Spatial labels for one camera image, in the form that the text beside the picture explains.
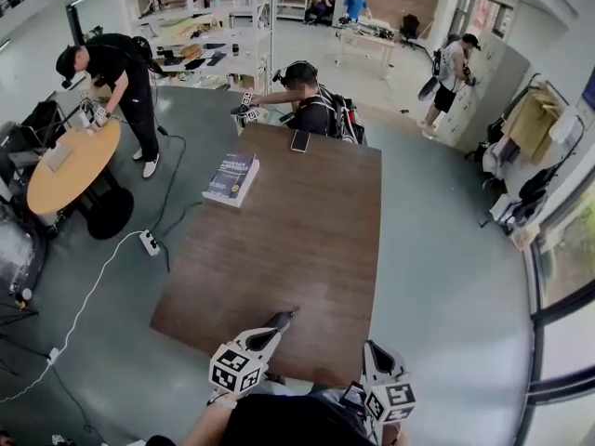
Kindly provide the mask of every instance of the white shirt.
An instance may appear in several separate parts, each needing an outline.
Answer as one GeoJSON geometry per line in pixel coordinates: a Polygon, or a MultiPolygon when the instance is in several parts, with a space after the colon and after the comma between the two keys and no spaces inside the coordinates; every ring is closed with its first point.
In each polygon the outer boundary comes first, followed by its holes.
{"type": "Polygon", "coordinates": [[[463,80],[456,77],[455,55],[459,54],[465,58],[465,51],[458,41],[451,43],[441,53],[440,61],[440,82],[449,91],[457,92],[463,84],[463,80]]]}

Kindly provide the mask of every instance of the book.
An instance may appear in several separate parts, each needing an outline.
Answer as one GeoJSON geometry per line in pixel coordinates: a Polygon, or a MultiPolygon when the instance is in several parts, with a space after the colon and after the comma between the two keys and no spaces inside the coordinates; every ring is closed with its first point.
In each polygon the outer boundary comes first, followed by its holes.
{"type": "Polygon", "coordinates": [[[259,168],[260,163],[254,155],[228,153],[208,182],[203,196],[239,208],[259,168]]]}

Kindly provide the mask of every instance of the black shorts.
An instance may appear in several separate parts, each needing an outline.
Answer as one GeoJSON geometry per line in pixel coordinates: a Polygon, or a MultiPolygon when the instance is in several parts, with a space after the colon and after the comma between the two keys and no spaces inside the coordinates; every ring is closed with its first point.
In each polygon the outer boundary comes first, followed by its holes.
{"type": "Polygon", "coordinates": [[[450,107],[455,102],[456,93],[446,89],[442,83],[440,83],[440,89],[436,93],[436,97],[434,98],[434,107],[438,111],[442,112],[449,112],[450,107]]]}

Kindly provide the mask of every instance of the book cover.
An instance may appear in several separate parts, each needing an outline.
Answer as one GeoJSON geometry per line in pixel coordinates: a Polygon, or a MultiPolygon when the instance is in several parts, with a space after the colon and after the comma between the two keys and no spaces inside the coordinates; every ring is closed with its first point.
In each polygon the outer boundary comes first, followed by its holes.
{"type": "Polygon", "coordinates": [[[253,155],[228,153],[208,183],[206,192],[222,198],[237,198],[253,162],[253,155]]]}

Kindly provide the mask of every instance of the desk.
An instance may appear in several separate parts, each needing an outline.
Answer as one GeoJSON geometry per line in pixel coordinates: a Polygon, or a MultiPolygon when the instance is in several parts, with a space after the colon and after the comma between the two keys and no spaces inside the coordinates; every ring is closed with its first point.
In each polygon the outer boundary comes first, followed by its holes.
{"type": "Polygon", "coordinates": [[[73,152],[54,172],[46,153],[35,167],[27,189],[27,204],[37,215],[56,213],[74,203],[87,220],[89,233],[104,240],[117,234],[132,214],[132,194],[120,187],[107,168],[120,141],[120,124],[111,119],[100,131],[88,134],[82,128],[69,129],[58,142],[73,152]],[[97,195],[91,184],[103,175],[111,190],[97,195]],[[87,208],[81,198],[91,203],[87,208]]]}
{"type": "Polygon", "coordinates": [[[380,151],[248,125],[233,151],[260,169],[241,210],[205,203],[187,228],[153,329],[209,355],[300,307],[270,372],[347,385],[362,370],[376,286],[380,151]]]}
{"type": "Polygon", "coordinates": [[[343,53],[345,50],[345,45],[347,40],[354,40],[354,41],[365,41],[368,43],[373,43],[375,45],[379,45],[382,47],[382,56],[380,58],[380,66],[382,67],[383,71],[383,79],[387,77],[387,71],[389,70],[389,63],[390,63],[390,55],[392,54],[392,49],[395,47],[395,42],[392,40],[387,40],[385,38],[378,38],[376,36],[371,36],[369,34],[359,34],[355,32],[351,28],[345,28],[340,31],[339,40],[341,42],[341,47],[338,53],[337,60],[335,61],[337,67],[340,66],[341,61],[343,60],[343,53]]]}

